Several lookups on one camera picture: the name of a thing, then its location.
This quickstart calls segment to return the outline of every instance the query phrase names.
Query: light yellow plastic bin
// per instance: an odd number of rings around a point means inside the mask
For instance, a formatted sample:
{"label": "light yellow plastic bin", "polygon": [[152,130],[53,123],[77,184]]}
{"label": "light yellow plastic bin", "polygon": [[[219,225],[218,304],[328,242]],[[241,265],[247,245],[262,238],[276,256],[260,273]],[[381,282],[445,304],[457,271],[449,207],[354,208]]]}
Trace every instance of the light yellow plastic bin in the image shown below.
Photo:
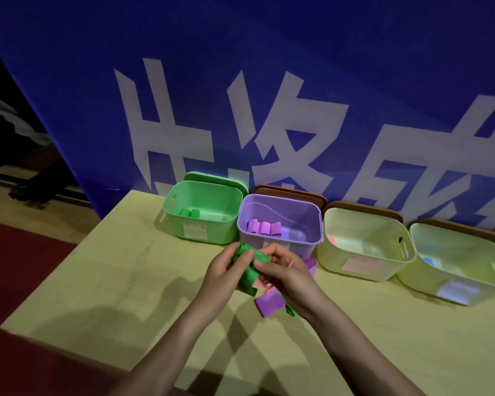
{"label": "light yellow plastic bin", "polygon": [[409,231],[418,257],[397,274],[405,286],[466,306],[495,297],[495,243],[423,223]]}
{"label": "light yellow plastic bin", "polygon": [[407,229],[396,219],[329,208],[324,212],[324,240],[317,246],[317,257],[329,271],[384,281],[413,261],[416,251]]}

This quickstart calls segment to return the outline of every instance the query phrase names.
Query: hand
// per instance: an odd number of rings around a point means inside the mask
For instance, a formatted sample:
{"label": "hand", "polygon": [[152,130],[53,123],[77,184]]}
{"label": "hand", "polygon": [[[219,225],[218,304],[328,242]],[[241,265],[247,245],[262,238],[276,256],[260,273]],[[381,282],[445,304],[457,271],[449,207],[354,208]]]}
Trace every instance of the hand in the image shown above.
{"label": "hand", "polygon": [[228,270],[239,246],[238,242],[231,243],[211,261],[204,282],[191,303],[191,307],[201,314],[205,326],[208,326],[223,310],[235,291],[242,273],[253,259],[253,250],[247,250]]}
{"label": "hand", "polygon": [[276,243],[260,251],[271,258],[271,262],[254,262],[261,273],[260,280],[275,286],[301,317],[308,321],[313,319],[318,308],[330,299],[312,278],[304,261]]}

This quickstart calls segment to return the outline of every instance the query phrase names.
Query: red floor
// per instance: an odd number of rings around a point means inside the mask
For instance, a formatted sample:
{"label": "red floor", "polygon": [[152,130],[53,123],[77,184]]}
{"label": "red floor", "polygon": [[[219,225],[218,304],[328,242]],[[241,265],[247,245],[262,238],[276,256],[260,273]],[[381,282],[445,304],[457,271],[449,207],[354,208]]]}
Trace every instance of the red floor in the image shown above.
{"label": "red floor", "polygon": [[[74,247],[0,224],[0,324]],[[0,330],[0,396],[105,395],[116,381]]]}

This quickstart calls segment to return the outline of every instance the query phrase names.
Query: yellow table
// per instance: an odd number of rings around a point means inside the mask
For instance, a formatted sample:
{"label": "yellow table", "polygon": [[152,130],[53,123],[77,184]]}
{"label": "yellow table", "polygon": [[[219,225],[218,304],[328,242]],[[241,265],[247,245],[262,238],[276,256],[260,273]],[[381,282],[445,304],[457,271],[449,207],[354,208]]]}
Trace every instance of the yellow table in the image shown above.
{"label": "yellow table", "polygon": [[[173,237],[163,200],[128,193],[2,328],[130,370],[187,307],[221,250]],[[456,306],[395,279],[320,267],[316,280],[429,395],[495,394],[495,300]],[[176,385],[218,395],[351,394],[303,319],[284,310],[263,319],[240,292],[205,330]]]}

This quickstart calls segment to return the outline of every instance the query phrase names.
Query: forearm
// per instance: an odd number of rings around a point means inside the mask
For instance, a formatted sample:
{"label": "forearm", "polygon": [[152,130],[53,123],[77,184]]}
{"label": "forearm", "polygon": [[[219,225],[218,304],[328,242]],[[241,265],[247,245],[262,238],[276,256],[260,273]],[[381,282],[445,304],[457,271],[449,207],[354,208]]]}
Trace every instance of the forearm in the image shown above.
{"label": "forearm", "polygon": [[189,306],[110,396],[168,394],[206,325]]}
{"label": "forearm", "polygon": [[312,314],[310,324],[356,395],[423,395],[330,299]]}

